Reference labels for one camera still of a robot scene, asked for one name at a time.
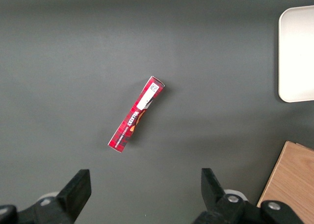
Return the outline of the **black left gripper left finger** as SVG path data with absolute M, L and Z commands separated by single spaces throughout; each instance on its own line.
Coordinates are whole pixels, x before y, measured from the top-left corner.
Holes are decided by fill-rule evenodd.
M 2 224 L 73 224 L 91 196 L 90 170 L 81 169 L 56 195 L 47 194 L 19 211 L 13 204 L 0 206 Z

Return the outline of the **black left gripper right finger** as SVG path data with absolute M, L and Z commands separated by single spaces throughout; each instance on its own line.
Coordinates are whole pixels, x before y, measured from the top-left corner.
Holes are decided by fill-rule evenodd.
M 201 193 L 206 211 L 195 224 L 302 224 L 301 218 L 287 204 L 263 201 L 260 207 L 252 205 L 235 193 L 227 193 L 210 168 L 201 170 Z

